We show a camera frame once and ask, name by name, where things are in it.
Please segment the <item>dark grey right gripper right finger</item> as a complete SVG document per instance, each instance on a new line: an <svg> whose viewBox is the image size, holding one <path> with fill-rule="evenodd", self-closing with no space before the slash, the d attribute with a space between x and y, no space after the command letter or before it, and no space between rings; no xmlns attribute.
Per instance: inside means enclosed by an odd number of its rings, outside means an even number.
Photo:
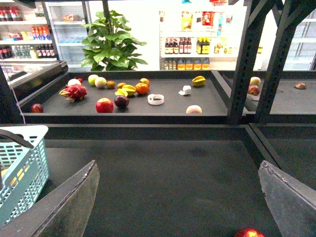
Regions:
<svg viewBox="0 0 316 237"><path fill-rule="evenodd" d="M267 206L283 237L316 235L316 191L268 161L259 179Z"/></svg>

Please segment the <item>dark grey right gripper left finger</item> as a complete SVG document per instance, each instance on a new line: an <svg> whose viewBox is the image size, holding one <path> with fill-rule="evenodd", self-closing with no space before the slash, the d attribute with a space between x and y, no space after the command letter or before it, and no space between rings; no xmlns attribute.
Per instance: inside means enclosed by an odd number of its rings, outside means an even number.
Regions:
<svg viewBox="0 0 316 237"><path fill-rule="evenodd" d="M95 160L0 229L2 237L81 237L92 212L100 172Z"/></svg>

